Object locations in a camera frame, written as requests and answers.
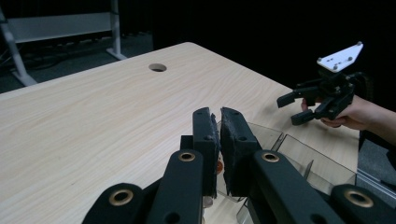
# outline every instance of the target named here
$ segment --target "floor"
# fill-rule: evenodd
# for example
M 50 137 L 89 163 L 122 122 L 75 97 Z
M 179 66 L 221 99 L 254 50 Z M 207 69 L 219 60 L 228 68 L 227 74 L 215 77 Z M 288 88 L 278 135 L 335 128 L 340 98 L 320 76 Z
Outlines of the floor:
M 120 42 L 121 53 L 127 58 L 153 51 L 150 33 L 124 36 Z M 110 37 L 88 39 L 50 48 L 25 50 L 23 60 L 28 74 L 37 82 L 44 82 L 116 62 L 117 59 L 106 52 L 111 46 Z M 9 72 L 13 63 L 7 57 L 7 52 L 0 56 L 0 93 L 23 88 Z M 390 163 L 388 151 L 366 140 L 360 151 L 358 168 L 361 173 L 358 174 L 357 185 L 369 189 L 384 202 L 396 207 L 396 166 Z

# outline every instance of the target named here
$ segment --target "wooden table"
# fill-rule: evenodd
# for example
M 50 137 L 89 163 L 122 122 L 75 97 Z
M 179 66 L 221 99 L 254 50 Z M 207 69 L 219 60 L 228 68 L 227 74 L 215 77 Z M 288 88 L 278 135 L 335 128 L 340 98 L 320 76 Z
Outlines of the wooden table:
M 159 64 L 166 70 L 149 69 Z M 206 106 L 218 120 L 223 106 L 236 109 L 356 171 L 358 132 L 318 120 L 292 126 L 300 101 L 276 106 L 290 91 L 184 43 L 0 94 L 0 223 L 81 223 L 108 187 L 145 188 Z M 237 223 L 240 207 L 220 195 L 205 221 Z

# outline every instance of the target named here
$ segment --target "transparent acrylic sheet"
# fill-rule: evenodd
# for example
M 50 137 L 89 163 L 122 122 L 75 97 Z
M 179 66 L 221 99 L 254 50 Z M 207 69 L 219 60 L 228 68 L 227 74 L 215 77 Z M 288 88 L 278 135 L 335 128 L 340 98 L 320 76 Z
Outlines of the transparent acrylic sheet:
M 334 186 L 355 184 L 356 174 L 354 172 L 319 153 L 312 147 L 305 145 L 288 134 L 284 135 L 280 131 L 249 122 L 247 124 L 262 148 L 282 153 L 313 188 L 330 195 Z M 221 153 L 219 154 L 219 159 L 223 162 Z M 218 174 L 218 193 L 234 202 L 242 201 L 244 198 L 227 195 L 223 172 L 221 171 Z
M 247 125 L 249 126 L 250 130 L 253 132 L 253 134 L 258 139 L 262 148 L 273 149 L 273 146 L 276 146 L 276 143 L 280 139 L 282 139 L 283 133 L 280 131 L 265 128 L 260 125 L 249 123 L 249 122 L 247 123 Z M 218 123 L 218 130 L 220 130 L 220 126 L 221 126 L 221 122 Z M 221 153 L 219 154 L 219 159 L 224 164 Z M 227 189 L 226 189 L 223 174 L 224 174 L 224 169 L 221 171 L 221 173 L 218 174 L 218 182 L 217 182 L 218 193 L 229 198 L 230 200 L 232 200 L 236 203 L 242 201 L 244 198 L 232 197 L 232 196 L 227 195 Z

